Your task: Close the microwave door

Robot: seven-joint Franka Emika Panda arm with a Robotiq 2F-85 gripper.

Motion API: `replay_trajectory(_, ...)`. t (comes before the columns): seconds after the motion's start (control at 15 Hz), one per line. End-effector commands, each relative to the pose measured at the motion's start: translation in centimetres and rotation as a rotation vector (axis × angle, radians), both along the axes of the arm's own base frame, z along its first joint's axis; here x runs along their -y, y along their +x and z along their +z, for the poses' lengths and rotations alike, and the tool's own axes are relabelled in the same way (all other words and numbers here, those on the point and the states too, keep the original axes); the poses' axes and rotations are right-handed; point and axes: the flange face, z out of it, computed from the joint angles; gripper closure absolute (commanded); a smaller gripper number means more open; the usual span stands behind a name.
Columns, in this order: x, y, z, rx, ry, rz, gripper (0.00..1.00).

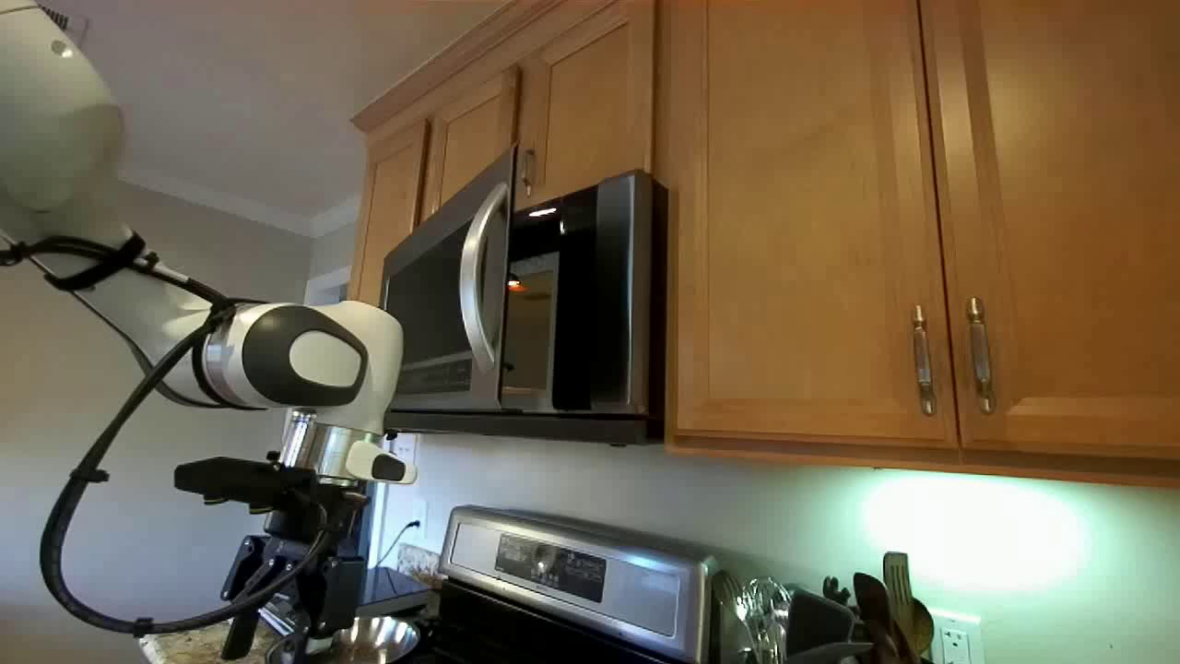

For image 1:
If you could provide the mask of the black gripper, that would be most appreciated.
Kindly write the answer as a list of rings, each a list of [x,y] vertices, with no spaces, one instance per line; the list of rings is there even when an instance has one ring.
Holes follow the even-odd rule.
[[[206,458],[174,469],[174,487],[206,500],[245,500],[270,516],[246,533],[221,584],[225,601],[266,592],[289,609],[280,655],[305,659],[314,638],[356,622],[367,589],[357,484],[321,484],[311,469]]]

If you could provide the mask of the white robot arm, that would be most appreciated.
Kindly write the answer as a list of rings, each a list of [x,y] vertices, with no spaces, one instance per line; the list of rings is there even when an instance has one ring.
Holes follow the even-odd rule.
[[[144,370],[139,394],[203,409],[291,409],[291,440],[264,458],[189,459],[182,490],[239,500],[270,519],[239,546],[211,618],[221,653],[255,646],[259,611],[286,592],[286,653],[356,622],[362,584],[345,542],[379,480],[405,459],[379,451],[404,366],[404,325],[370,303],[233,300],[171,268],[120,212],[121,109],[73,35],[36,0],[0,0],[0,233],[10,266],[112,325]]]

